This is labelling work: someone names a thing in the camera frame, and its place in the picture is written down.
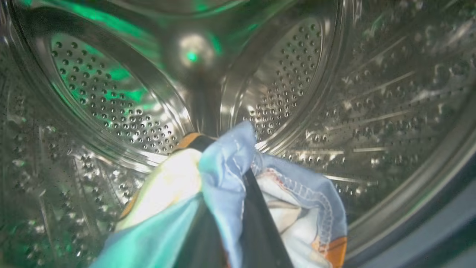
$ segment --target stitching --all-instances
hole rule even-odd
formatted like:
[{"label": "stitching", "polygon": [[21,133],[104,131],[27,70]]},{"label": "stitching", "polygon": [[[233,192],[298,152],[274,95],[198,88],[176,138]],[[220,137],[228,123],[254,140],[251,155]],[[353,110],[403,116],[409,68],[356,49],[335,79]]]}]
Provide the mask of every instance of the stitching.
[{"label": "stitching", "polygon": [[277,170],[273,168],[267,168],[262,174],[259,175],[259,177],[262,177],[265,175],[272,175],[276,179],[280,180],[282,183],[282,186],[286,190],[299,196],[300,198],[306,201],[317,201],[324,207],[324,211],[322,211],[319,207],[315,209],[318,209],[318,215],[322,216],[320,217],[320,219],[319,218],[317,219],[318,221],[317,235],[319,236],[319,241],[320,241],[319,252],[321,252],[325,256],[327,254],[327,251],[329,249],[329,244],[331,242],[330,239],[331,239],[332,223],[334,221],[334,218],[332,215],[332,207],[330,205],[328,198],[322,192],[313,191],[312,189],[306,187],[305,185],[302,185],[301,183],[282,175],[281,173],[279,173]]}]

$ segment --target laundry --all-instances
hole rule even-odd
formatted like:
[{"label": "laundry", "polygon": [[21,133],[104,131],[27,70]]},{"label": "laundry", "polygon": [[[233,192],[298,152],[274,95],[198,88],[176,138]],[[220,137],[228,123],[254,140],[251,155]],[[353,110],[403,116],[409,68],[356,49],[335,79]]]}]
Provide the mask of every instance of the laundry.
[{"label": "laundry", "polygon": [[293,266],[341,267],[347,224],[331,181],[260,153],[254,144],[252,126],[241,123],[203,153],[190,148],[173,153],[126,207],[90,268],[174,267],[201,198],[218,226],[230,267],[241,268],[247,253],[239,242],[247,194],[243,175],[249,167]]}]

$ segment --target garment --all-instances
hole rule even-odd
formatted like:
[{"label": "garment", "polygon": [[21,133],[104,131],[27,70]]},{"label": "garment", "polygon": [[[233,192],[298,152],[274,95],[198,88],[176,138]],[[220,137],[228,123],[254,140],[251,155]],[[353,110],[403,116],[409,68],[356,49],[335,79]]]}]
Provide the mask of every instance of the garment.
[{"label": "garment", "polygon": [[243,175],[249,167],[293,265],[342,266],[347,226],[330,180],[256,151],[255,142],[253,127],[244,122],[203,153],[174,153],[150,174],[91,268],[173,267],[200,198],[217,223],[229,264],[241,268]]}]

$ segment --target washing machine drum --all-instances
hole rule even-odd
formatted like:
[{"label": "washing machine drum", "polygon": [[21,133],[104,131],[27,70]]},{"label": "washing machine drum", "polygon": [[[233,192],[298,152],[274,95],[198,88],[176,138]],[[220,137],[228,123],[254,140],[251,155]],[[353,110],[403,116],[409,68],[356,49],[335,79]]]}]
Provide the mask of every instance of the washing machine drum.
[{"label": "washing machine drum", "polygon": [[333,181],[346,265],[366,262],[448,192],[476,149],[475,10],[471,0],[2,0],[4,255],[87,267],[185,134],[249,121],[258,150]]}]

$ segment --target orange trim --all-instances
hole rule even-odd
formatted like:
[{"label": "orange trim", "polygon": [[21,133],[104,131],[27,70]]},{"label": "orange trim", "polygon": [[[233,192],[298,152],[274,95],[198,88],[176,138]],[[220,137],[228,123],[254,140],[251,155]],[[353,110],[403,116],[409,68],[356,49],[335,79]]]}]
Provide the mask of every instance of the orange trim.
[{"label": "orange trim", "polygon": [[190,133],[187,136],[183,137],[177,146],[175,146],[175,150],[181,150],[187,148],[190,143],[192,143],[197,137],[201,136],[200,133]]},{"label": "orange trim", "polygon": [[123,218],[125,218],[127,215],[129,215],[129,213],[131,212],[132,208],[134,207],[134,204],[136,203],[137,201],[137,197],[139,196],[139,191],[137,191],[134,196],[132,197],[132,199],[129,201],[129,203],[127,204],[126,208],[124,209],[124,211],[122,212],[122,214],[120,215],[120,218],[119,220],[122,220]]},{"label": "orange trim", "polygon": [[344,265],[346,256],[347,237],[340,237],[329,244],[326,259],[332,264],[333,268],[341,268]]}]

